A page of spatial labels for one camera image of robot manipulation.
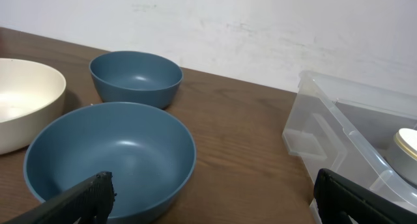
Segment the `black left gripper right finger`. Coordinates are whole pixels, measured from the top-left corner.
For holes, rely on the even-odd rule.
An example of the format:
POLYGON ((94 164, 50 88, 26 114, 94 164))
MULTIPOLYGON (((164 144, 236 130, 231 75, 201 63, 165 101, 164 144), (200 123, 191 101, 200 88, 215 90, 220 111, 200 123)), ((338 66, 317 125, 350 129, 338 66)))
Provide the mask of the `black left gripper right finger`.
POLYGON ((329 170, 320 169, 313 196, 323 224, 416 224, 416 214, 329 170))

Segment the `grey plastic bowl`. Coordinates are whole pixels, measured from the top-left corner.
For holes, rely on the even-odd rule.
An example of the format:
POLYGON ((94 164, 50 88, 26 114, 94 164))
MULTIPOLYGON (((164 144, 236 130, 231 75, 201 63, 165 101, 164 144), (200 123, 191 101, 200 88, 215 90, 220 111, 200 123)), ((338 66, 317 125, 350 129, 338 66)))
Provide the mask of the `grey plastic bowl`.
POLYGON ((386 160, 397 174, 416 186, 416 155, 397 136, 388 147, 386 160))

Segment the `dark blue bowl front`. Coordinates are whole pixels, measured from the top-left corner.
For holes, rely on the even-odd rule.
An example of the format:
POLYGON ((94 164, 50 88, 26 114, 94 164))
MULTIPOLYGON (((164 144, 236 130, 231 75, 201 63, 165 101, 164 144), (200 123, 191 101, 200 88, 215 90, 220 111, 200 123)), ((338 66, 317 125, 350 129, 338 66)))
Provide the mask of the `dark blue bowl front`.
POLYGON ((166 212, 191 177, 196 147, 169 113, 109 102, 71 111, 45 127, 27 149, 23 175, 41 202, 102 171, 112 174, 110 223, 150 223, 166 212))

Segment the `white plastic bowl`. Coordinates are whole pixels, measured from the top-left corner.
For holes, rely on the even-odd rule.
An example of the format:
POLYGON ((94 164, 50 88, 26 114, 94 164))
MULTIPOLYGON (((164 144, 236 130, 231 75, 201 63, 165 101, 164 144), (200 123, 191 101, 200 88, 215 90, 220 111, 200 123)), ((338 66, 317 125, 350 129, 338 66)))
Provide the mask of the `white plastic bowl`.
POLYGON ((416 130, 410 128, 401 128, 394 135, 394 141, 402 150, 404 150, 411 158, 416 160, 417 151, 416 130))

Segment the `clear plastic storage bin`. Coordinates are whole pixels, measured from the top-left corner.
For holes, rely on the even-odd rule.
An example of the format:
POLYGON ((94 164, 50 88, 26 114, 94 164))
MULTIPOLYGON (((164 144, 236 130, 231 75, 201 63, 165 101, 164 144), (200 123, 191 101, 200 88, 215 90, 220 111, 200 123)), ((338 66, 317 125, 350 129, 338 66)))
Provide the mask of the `clear plastic storage bin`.
MULTIPOLYGON (((282 137, 313 189, 325 168, 416 214, 416 186, 386 160, 401 128, 416 129, 415 96, 303 71, 282 137)), ((314 196, 310 209, 322 223, 314 196)))

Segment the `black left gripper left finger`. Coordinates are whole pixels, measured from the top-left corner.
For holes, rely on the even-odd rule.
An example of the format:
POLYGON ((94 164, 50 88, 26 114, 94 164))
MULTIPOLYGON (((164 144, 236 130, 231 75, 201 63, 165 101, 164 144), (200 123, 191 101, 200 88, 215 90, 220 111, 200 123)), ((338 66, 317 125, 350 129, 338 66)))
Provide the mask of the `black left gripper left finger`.
POLYGON ((5 224, 106 223, 116 196, 112 177, 102 171, 5 224))

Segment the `large cream bowl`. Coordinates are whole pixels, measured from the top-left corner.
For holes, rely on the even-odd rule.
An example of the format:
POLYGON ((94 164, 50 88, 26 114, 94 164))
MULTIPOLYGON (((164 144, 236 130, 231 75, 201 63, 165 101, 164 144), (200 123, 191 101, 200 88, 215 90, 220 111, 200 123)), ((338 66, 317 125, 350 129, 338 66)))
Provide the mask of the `large cream bowl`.
POLYGON ((21 149, 63 114, 66 79, 33 61, 1 59, 1 153, 21 149))

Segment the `dark blue bowl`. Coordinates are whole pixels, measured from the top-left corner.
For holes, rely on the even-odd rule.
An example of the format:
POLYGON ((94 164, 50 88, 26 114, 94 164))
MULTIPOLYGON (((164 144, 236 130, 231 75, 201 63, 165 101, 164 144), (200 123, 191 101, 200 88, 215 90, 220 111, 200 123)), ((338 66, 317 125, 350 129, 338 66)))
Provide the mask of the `dark blue bowl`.
POLYGON ((173 61, 151 53, 114 51, 89 63, 94 87, 103 102, 169 106, 184 74, 173 61))
POLYGON ((71 111, 45 127, 27 149, 23 175, 41 202, 102 171, 112 174, 110 223, 150 223, 166 212, 191 177, 196 147, 169 113, 109 102, 71 111))

